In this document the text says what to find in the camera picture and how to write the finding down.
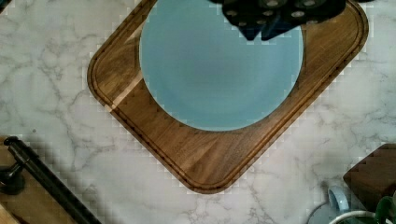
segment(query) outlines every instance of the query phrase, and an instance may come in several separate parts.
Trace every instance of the wooden cutting board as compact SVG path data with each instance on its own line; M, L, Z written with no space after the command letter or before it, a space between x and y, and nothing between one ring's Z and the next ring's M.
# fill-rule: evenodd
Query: wooden cutting board
M351 1L336 18L303 26L303 67L289 97L251 126L213 133L166 114L142 79L140 32L155 3L143 0L96 52L88 85L94 97L176 178L200 193L231 186L356 56L369 29L363 10Z
M0 204L0 223L2 224L20 224L7 210Z
M6 136L0 135L0 166L9 166L15 162L14 157L7 150L8 147L3 144L6 138ZM6 195L0 193L0 203L21 224L76 223L29 172L23 169L22 175L25 179L25 189L20 194Z

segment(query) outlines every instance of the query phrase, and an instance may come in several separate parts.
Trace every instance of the cutting board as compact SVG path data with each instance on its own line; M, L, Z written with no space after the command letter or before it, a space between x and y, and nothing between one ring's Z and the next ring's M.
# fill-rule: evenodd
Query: cutting board
M14 157L4 146L6 136L0 135L0 166L9 166ZM50 196L50 194L29 174L22 171L25 189L18 195L0 193L0 203L21 223L29 224L74 224L70 215Z
M358 162L344 180L370 212L379 201L396 191L396 144L385 144Z
M281 106L246 128L207 132L165 113L142 79L139 38L155 3L143 0L99 48L88 69L88 85L108 112L178 180L207 194L230 187L275 142L358 54L369 29L363 10L351 1L336 18L303 26L302 70Z
M20 224L7 210L0 204L0 223L2 224Z

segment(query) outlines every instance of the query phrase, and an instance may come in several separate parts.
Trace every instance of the plate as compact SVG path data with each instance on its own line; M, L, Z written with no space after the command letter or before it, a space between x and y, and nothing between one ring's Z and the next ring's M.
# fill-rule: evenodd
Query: plate
M143 79L158 105L193 128L222 132L272 113L300 73L299 27L247 41L207 0L159 0L140 39Z

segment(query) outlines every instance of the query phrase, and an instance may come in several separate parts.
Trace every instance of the cup handle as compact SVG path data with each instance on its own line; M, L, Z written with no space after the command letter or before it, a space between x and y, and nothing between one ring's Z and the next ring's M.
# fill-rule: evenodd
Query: cup handle
M344 213L349 210L349 204L347 196L343 189L338 186L331 186L328 189L330 207L335 209L339 213Z

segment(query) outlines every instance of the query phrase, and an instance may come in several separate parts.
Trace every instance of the white marble surface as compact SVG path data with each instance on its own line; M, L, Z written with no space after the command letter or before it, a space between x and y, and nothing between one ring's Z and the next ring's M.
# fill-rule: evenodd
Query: white marble surface
M396 2L362 4L364 50L232 187L195 194L92 97L92 55L138 2L13 0L0 15L0 134L17 135L103 223L305 223L327 185L396 142Z

